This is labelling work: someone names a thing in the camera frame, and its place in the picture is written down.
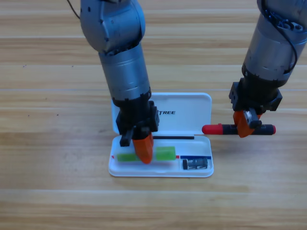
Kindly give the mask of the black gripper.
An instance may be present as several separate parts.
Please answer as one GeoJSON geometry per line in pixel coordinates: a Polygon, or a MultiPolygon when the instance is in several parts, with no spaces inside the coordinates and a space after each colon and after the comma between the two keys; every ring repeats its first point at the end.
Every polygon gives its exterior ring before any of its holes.
{"type": "Polygon", "coordinates": [[[152,93],[147,92],[135,99],[112,100],[119,108],[116,124],[121,135],[120,146],[128,147],[132,141],[135,154],[144,164],[153,159],[152,132],[158,131],[160,121],[151,96],[152,93]]]}
{"type": "Polygon", "coordinates": [[[229,99],[235,111],[234,124],[241,138],[251,135],[255,128],[261,126],[263,113],[277,110],[283,98],[279,91],[282,85],[281,80],[260,78],[241,78],[233,83],[229,99]]]}

